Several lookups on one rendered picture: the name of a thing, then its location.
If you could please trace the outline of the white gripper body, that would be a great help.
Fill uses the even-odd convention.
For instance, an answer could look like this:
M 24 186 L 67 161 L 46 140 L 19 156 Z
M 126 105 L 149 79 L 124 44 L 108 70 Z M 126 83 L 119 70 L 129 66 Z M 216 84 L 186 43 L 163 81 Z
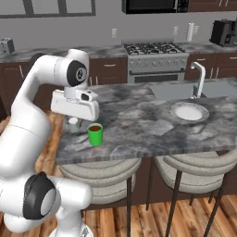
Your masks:
M 68 99 L 63 91 L 54 90 L 51 110 L 58 114 L 95 121 L 99 118 L 98 94 L 91 90 L 76 90 L 75 99 Z

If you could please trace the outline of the green cup of hot chocolate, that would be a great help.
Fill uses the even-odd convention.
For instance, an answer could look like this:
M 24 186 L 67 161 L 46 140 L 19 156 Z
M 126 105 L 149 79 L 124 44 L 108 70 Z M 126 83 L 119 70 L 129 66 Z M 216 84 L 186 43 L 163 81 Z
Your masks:
M 103 142 L 104 128 L 99 123 L 90 124 L 87 127 L 89 142 L 92 146 L 99 146 Z

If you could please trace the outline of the dark brown base cupboards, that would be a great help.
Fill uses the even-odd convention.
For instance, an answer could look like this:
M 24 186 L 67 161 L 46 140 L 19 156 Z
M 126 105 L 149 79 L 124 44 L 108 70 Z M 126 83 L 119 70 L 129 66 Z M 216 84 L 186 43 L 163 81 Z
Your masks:
M 0 62 L 0 115 L 10 115 L 14 101 L 24 76 L 27 74 L 29 62 Z M 89 85 L 115 84 L 127 82 L 127 57 L 92 58 L 90 60 Z M 34 98 L 34 103 L 42 109 L 49 109 L 52 92 L 62 87 L 42 85 Z
M 207 79 L 237 78 L 237 52 L 190 54 L 185 70 L 185 80 L 199 78 L 199 70 L 191 69 L 191 63 L 194 61 L 205 67 Z

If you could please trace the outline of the grey cushioned bar stool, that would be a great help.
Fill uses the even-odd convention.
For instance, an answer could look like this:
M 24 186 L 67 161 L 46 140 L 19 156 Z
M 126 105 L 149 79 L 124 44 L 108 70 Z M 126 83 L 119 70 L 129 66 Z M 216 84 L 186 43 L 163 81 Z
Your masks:
M 204 233 L 204 237 L 207 237 L 229 175 L 237 165 L 237 149 L 221 156 L 216 152 L 156 156 L 154 161 L 164 183 L 173 191 L 165 237 L 169 236 L 178 192 L 202 194 L 218 190 Z
M 131 237 L 131 193 L 136 183 L 140 158 L 60 165 L 66 178 L 91 185 L 93 205 L 108 205 L 127 200 L 127 237 Z

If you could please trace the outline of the silver toaster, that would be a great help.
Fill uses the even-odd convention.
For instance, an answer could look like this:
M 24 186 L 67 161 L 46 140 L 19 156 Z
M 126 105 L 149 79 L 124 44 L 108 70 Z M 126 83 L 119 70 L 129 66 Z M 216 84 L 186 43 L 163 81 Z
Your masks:
M 10 55 L 15 51 L 15 46 L 11 38 L 3 38 L 0 40 L 0 53 Z

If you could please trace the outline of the silver stove with oven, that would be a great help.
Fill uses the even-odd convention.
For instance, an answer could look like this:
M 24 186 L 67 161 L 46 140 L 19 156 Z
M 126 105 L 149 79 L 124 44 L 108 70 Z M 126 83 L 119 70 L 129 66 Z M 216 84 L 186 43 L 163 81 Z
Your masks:
M 189 54 L 173 42 L 126 42 L 128 83 L 183 81 Z

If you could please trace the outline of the grey sink basin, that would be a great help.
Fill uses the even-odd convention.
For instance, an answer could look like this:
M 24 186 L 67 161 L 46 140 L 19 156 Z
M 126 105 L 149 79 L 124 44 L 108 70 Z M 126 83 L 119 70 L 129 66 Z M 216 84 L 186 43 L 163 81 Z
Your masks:
M 190 98 L 197 90 L 197 84 L 164 84 L 151 86 L 150 89 L 158 100 L 180 100 Z M 227 81 L 205 82 L 201 96 L 207 98 L 237 96 L 237 88 Z

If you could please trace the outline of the grey round plate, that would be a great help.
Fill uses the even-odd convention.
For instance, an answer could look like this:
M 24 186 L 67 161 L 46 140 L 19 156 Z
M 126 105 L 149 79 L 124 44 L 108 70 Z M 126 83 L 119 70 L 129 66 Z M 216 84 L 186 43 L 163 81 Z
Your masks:
M 203 121 L 209 117 L 209 111 L 195 103 L 176 103 L 170 107 L 170 113 L 185 121 Z

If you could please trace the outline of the black microwave oven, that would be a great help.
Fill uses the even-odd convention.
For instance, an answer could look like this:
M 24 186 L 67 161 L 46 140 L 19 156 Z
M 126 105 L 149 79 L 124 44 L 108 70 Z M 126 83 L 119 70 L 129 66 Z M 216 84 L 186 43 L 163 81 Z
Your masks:
M 125 14 L 186 13 L 189 0 L 121 0 Z

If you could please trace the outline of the white sink tap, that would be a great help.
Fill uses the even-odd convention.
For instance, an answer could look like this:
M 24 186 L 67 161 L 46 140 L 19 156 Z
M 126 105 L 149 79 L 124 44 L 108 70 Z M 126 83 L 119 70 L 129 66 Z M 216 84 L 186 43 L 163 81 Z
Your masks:
M 202 66 L 198 62 L 192 62 L 191 69 L 198 69 L 200 71 L 200 78 L 199 78 L 197 89 L 193 91 L 193 98 L 200 98 L 203 91 L 204 81 L 206 77 L 206 69 L 204 66 Z

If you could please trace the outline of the white paper towel roll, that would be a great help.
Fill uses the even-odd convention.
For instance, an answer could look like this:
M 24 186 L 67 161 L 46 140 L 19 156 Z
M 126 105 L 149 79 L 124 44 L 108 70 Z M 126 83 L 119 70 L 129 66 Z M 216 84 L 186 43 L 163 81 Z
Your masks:
M 193 31 L 194 31 L 194 23 L 188 23 L 188 29 L 186 34 L 186 42 L 190 43 L 193 40 Z

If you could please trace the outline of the grey framed glass wall cupboards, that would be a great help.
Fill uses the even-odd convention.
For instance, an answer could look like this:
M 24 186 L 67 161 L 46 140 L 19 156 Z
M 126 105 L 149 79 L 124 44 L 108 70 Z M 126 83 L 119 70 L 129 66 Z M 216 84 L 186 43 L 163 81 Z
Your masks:
M 95 0 L 0 0 L 0 19 L 95 15 Z

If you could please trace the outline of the dark brown wall cupboards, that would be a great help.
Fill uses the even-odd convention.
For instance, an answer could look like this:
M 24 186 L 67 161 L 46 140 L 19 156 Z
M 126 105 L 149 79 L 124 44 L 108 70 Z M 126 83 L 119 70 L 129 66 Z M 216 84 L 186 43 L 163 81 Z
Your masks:
M 189 0 L 189 12 L 237 11 L 237 0 Z

